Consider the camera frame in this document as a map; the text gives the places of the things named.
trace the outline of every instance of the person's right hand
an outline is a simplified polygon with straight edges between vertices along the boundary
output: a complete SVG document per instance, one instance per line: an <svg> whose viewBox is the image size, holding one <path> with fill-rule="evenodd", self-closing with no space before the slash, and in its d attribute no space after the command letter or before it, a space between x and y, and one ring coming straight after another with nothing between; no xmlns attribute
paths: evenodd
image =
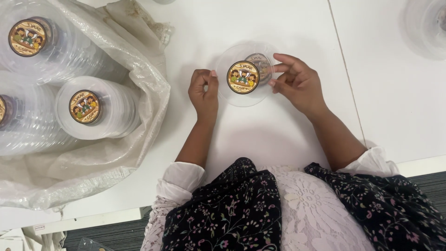
<svg viewBox="0 0 446 251"><path fill-rule="evenodd" d="M274 58L282 62L274 66L274 71L283 74L268 83L273 93L284 95L309 119L326 112L328 108L322 96L318 73L293 56L275 53Z"/></svg>

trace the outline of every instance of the plastic container lid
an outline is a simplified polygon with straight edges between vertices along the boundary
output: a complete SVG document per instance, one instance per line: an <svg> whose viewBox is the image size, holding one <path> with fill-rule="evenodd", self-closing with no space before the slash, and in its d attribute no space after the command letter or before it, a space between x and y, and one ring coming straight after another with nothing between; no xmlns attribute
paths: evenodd
<svg viewBox="0 0 446 251"><path fill-rule="evenodd" d="M412 0L404 14L411 49L428 59L446 59L446 0Z"/></svg>
<svg viewBox="0 0 446 251"><path fill-rule="evenodd" d="M275 76L273 54L277 50L264 42L249 42L226 50L215 70L219 94L229 104L252 106L272 93L268 81Z"/></svg>
<svg viewBox="0 0 446 251"><path fill-rule="evenodd" d="M0 156L63 151L76 139L59 126L55 91L49 86L21 86L0 81Z"/></svg>
<svg viewBox="0 0 446 251"><path fill-rule="evenodd" d="M0 2L0 64L30 78L59 83L91 75L121 81L127 70L46 0Z"/></svg>
<svg viewBox="0 0 446 251"><path fill-rule="evenodd" d="M79 139L120 138L139 124L138 96L123 85L89 76L69 80L55 103L61 127Z"/></svg>

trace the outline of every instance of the floor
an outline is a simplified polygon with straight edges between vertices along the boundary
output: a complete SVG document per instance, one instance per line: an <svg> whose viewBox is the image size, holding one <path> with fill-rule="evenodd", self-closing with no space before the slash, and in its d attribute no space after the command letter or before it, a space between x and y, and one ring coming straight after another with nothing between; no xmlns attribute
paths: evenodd
<svg viewBox="0 0 446 251"><path fill-rule="evenodd" d="M415 176L409 180L416 183L437 209L446 215L446 196L443 192L446 189L446 172ZM149 212L138 221L68 231L64 248L67 251L77 251L79 241L86 237L114 251L139 251L148 220Z"/></svg>

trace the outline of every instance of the small label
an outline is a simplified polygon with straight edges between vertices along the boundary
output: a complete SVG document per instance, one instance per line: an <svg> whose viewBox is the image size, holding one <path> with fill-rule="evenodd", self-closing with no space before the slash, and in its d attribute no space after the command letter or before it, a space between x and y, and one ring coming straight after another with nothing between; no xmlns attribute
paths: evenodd
<svg viewBox="0 0 446 251"><path fill-rule="evenodd" d="M32 57L45 46L46 31L36 20L26 19L16 23L9 32L9 45L18 55Z"/></svg>
<svg viewBox="0 0 446 251"><path fill-rule="evenodd" d="M97 96L88 90L81 90L70 100L70 114L74 120L82 124L94 122L101 111Z"/></svg>
<svg viewBox="0 0 446 251"><path fill-rule="evenodd" d="M248 94L254 91L258 83L259 71L251 62L236 62L227 72L227 84L232 91L238 94Z"/></svg>
<svg viewBox="0 0 446 251"><path fill-rule="evenodd" d="M269 70L271 68L271 63L265 55L261 53L254 53L249 55L245 60L253 63L259 70L259 85L267 84L268 81L271 80L272 74Z"/></svg>
<svg viewBox="0 0 446 251"><path fill-rule="evenodd" d="M40 226L35 226L34 227L35 231L44 230L44 229L45 229L45 225L40 225Z"/></svg>
<svg viewBox="0 0 446 251"><path fill-rule="evenodd" d="M3 97L0 96L0 124L3 122L3 119L6 117L6 102Z"/></svg>

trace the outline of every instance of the floral dress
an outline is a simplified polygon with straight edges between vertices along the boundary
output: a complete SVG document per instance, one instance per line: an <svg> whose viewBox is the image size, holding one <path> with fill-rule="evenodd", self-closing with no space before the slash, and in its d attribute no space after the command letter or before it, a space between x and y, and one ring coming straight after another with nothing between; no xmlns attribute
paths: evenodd
<svg viewBox="0 0 446 251"><path fill-rule="evenodd" d="M281 201L274 175L240 158L170 211L161 250L280 250Z"/></svg>
<svg viewBox="0 0 446 251"><path fill-rule="evenodd" d="M305 172L327 182L377 251L446 250L446 221L417 185L401 175Z"/></svg>

